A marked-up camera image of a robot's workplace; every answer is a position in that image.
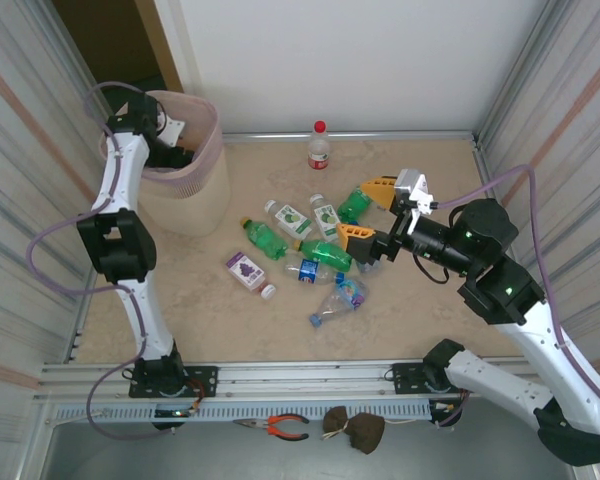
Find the clear plastic bottle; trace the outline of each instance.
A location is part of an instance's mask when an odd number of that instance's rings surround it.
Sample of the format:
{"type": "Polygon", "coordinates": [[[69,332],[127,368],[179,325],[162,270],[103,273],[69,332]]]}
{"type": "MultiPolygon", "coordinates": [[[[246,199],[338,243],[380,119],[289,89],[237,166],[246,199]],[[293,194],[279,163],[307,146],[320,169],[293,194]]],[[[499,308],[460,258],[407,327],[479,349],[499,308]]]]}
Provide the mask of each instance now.
{"type": "Polygon", "coordinates": [[[322,238],[327,242],[334,242],[338,240],[338,224],[340,219],[336,214],[336,209],[333,208],[331,203],[327,202],[320,193],[313,195],[309,202],[311,202],[311,208],[313,210],[313,217],[316,219],[316,223],[322,233],[322,238]]]}
{"type": "Polygon", "coordinates": [[[232,255],[225,265],[229,273],[242,285],[253,293],[259,293],[265,300],[269,300],[276,293],[276,287],[267,281],[264,270],[244,253],[232,255]]]}
{"type": "Polygon", "coordinates": [[[304,240],[311,233],[311,220],[287,203],[269,200],[264,211],[271,215],[283,232],[296,240],[304,240]]]}
{"type": "Polygon", "coordinates": [[[309,139],[309,166],[316,170],[327,168],[330,153],[331,145],[327,139],[327,124],[318,120],[313,125],[313,133],[309,139]]]}
{"type": "Polygon", "coordinates": [[[369,289],[359,279],[347,278],[335,286],[333,292],[322,301],[318,311],[309,316],[311,325],[318,328],[327,320],[341,317],[362,305],[369,289]]]}
{"type": "Polygon", "coordinates": [[[299,255],[287,255],[283,271],[290,277],[297,278],[301,282],[327,285],[329,283],[340,283],[344,280],[344,273],[337,272],[327,265],[320,265],[299,255]]]}
{"type": "Polygon", "coordinates": [[[278,260],[280,257],[285,256],[288,248],[287,242],[265,223],[255,222],[249,217],[243,217],[240,224],[247,233],[249,241],[262,250],[271,260],[278,260]]]}

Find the pliers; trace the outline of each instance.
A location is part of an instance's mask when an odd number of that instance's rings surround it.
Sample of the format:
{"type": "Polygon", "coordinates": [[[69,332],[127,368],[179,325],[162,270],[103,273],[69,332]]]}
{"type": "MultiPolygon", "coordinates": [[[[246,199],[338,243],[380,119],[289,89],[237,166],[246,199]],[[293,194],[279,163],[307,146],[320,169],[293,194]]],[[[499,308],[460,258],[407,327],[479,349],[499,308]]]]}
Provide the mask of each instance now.
{"type": "Polygon", "coordinates": [[[285,420],[297,420],[298,422],[309,423],[308,418],[305,418],[302,415],[296,415],[295,413],[284,413],[275,417],[269,417],[266,420],[260,418],[243,418],[241,420],[234,420],[233,423],[249,428],[264,428],[269,435],[275,435],[288,442],[299,442],[300,440],[309,438],[308,433],[286,433],[274,427],[276,423],[284,422],[285,420]]]}

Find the beige floor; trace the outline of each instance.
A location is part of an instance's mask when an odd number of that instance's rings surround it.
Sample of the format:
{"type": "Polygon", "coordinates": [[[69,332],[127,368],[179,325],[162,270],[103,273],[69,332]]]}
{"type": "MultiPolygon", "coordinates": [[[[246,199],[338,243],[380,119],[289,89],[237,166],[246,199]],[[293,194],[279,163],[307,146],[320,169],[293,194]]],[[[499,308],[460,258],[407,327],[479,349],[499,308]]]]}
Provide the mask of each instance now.
{"type": "MultiPolygon", "coordinates": [[[[307,317],[330,286],[304,285],[281,273],[245,238],[239,219],[264,219],[271,198],[308,212],[308,199],[323,193],[342,202],[360,182],[397,175],[406,167],[426,173],[439,200],[480,185],[466,141],[341,142],[331,165],[314,171],[303,143],[256,143],[226,147],[232,199],[219,228],[205,238],[189,238],[157,228],[145,218],[158,246],[156,283],[165,320],[185,361],[353,360],[421,357],[448,337],[485,356],[519,355],[515,347],[474,315],[456,293],[461,280],[445,286],[428,281],[402,252],[365,279],[368,301],[355,314],[314,329],[307,317]],[[278,287],[266,302],[250,294],[223,267],[242,250],[263,267],[278,287]]],[[[446,222],[446,212],[434,218],[446,222]]],[[[389,212],[372,207],[363,223],[387,230],[389,212]]],[[[429,265],[433,274],[440,269],[429,265]]],[[[134,353],[128,320],[115,294],[93,298],[77,361],[120,362],[134,353]]]]}

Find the bottle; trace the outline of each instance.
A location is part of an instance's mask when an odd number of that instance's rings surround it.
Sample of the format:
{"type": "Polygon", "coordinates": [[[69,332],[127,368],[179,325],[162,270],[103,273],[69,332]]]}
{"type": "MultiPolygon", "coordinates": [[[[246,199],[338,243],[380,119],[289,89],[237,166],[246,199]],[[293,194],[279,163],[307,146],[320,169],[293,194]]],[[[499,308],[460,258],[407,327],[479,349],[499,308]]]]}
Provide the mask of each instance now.
{"type": "Polygon", "coordinates": [[[236,253],[226,265],[231,275],[249,291],[259,293],[265,300],[269,300],[276,293],[276,287],[267,281],[264,271],[244,253],[236,253]]]}
{"type": "Polygon", "coordinates": [[[254,222],[249,217],[240,220],[242,228],[247,232],[247,238],[264,252],[271,260],[284,257],[287,253],[287,242],[280,238],[263,222],[254,222]]]}
{"type": "Polygon", "coordinates": [[[340,272],[347,273],[351,268],[351,255],[333,243],[322,240],[296,241],[294,250],[302,252],[313,262],[326,263],[340,272]]]}
{"type": "Polygon", "coordinates": [[[318,120],[313,125],[313,133],[309,139],[309,166],[316,170],[322,170],[329,165],[329,153],[331,145],[327,140],[327,124],[318,120]]]}
{"type": "Polygon", "coordinates": [[[309,316],[311,325],[318,328],[327,320],[341,317],[357,310],[369,294],[367,286],[358,279],[347,278],[335,286],[318,311],[309,316]]]}
{"type": "Polygon", "coordinates": [[[327,265],[320,265],[298,255],[288,255],[285,260],[284,273],[295,277],[301,282],[326,285],[340,283],[344,280],[344,273],[337,272],[327,265]]]}
{"type": "Polygon", "coordinates": [[[371,197],[366,195],[360,187],[356,187],[349,197],[338,207],[338,216],[343,223],[353,225],[360,215],[371,205],[371,197]]]}
{"type": "Polygon", "coordinates": [[[282,231],[296,240],[304,240],[311,233],[311,220],[291,205],[269,200],[264,206],[264,211],[271,215],[282,231]]]}
{"type": "Polygon", "coordinates": [[[313,216],[316,219],[318,227],[320,227],[322,238],[327,242],[338,240],[337,226],[340,220],[338,219],[338,215],[336,215],[336,209],[333,208],[333,205],[327,202],[319,193],[312,196],[309,202],[311,202],[313,216]]]}

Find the green plastic bottle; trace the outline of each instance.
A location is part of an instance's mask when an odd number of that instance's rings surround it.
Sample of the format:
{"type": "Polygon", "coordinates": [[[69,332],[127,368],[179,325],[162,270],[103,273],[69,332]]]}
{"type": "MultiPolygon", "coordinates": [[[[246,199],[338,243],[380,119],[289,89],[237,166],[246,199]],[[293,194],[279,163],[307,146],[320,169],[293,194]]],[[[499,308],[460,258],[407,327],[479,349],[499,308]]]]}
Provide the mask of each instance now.
{"type": "Polygon", "coordinates": [[[356,187],[342,205],[338,207],[338,216],[342,223],[357,222],[362,213],[371,205],[371,198],[356,187]]]}
{"type": "Polygon", "coordinates": [[[247,238],[264,252],[271,260],[278,260],[287,253],[287,242],[280,238],[264,222],[254,222],[249,217],[240,220],[242,228],[247,232],[247,238]]]}
{"type": "Polygon", "coordinates": [[[298,240],[293,244],[293,248],[302,252],[309,260],[324,263],[341,272],[347,273],[351,268],[351,255],[333,243],[298,240]]]}

